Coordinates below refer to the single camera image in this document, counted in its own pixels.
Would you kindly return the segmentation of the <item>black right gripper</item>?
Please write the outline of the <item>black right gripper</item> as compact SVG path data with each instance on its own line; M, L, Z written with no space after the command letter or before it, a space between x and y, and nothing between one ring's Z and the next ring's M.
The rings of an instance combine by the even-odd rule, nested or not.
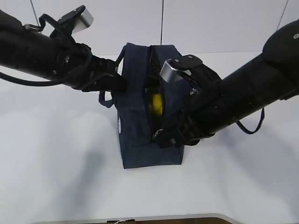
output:
M221 81L221 78L204 64L191 69L191 72L198 84L189 82L194 90L185 98L184 107L172 114L162 130L156 132L156 142L161 148L182 145L194 146L202 138L213 136L208 133L201 122L195 119L195 113L204 104L204 100L200 99L201 94L215 86Z

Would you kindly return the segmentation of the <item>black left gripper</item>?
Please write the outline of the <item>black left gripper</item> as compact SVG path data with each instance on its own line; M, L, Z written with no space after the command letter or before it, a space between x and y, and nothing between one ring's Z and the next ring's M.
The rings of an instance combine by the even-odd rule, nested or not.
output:
M85 44L54 42L51 48L50 85L66 85L82 92L125 91L128 82L117 72L117 63L94 56Z

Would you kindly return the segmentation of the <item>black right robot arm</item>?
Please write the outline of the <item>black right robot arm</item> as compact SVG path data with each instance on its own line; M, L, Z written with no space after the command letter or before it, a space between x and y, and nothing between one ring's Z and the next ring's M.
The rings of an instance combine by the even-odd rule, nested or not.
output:
M277 100L299 93L299 22L277 30L261 54L225 78L193 55L166 60L160 72L168 83L186 80L193 90L181 109L154 134L161 147L193 146Z

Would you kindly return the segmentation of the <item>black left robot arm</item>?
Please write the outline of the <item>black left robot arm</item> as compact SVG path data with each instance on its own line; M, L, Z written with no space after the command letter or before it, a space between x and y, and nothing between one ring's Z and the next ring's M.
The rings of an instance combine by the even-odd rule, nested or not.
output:
M91 26L93 17L84 5L59 20L47 14L38 26L22 24L0 13L0 64L6 68L40 77L28 81L4 73L0 77L14 84L33 87L66 85L83 92L125 91L127 81L117 71L117 63L92 54L77 43L72 34Z

